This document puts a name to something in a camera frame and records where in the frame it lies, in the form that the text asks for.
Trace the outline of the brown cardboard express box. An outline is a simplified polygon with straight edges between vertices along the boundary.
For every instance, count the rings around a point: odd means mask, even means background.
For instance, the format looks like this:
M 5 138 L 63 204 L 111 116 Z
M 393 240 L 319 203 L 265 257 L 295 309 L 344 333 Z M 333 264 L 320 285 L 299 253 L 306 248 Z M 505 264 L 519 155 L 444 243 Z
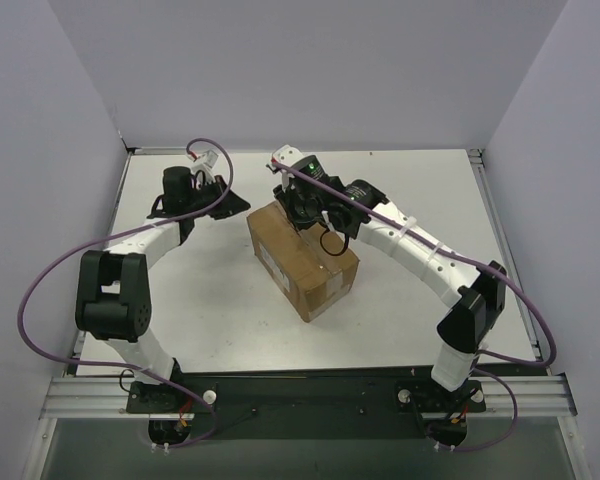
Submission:
M 247 216 L 254 254 L 299 317 L 310 323 L 347 295 L 359 258 L 319 225 L 297 232 L 279 202 Z

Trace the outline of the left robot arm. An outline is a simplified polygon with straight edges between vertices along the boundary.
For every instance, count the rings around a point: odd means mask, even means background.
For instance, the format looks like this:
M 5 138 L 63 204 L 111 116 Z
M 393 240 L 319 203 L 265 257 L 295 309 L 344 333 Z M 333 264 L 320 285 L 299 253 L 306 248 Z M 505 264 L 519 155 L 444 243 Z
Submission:
M 154 200 L 143 225 L 105 250 L 82 255 L 75 321 L 79 330 L 105 342 L 122 359 L 140 369 L 140 391 L 163 411 L 184 402 L 185 387 L 176 380 L 177 361 L 161 347 L 150 329 L 152 303 L 149 270 L 169 251 L 180 247 L 195 226 L 195 218 L 221 220 L 251 208 L 232 192 L 220 175 L 207 167 L 169 167 L 163 171 L 163 191 Z

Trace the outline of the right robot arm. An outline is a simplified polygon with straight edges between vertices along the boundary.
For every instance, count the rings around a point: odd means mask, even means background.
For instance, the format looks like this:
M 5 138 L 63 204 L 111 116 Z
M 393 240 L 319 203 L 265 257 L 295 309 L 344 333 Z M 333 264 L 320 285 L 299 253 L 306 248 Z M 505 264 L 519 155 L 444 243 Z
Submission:
M 470 376 L 479 349 L 505 307 L 505 268 L 493 261 L 487 272 L 445 254 L 445 244 L 420 228 L 381 190 L 357 179 L 343 184 L 318 158 L 291 146 L 273 153 L 268 165 L 282 176 L 273 190 L 298 230 L 321 225 L 386 254 L 427 285 L 447 306 L 437 325 L 442 346 L 431 378 L 449 392 Z

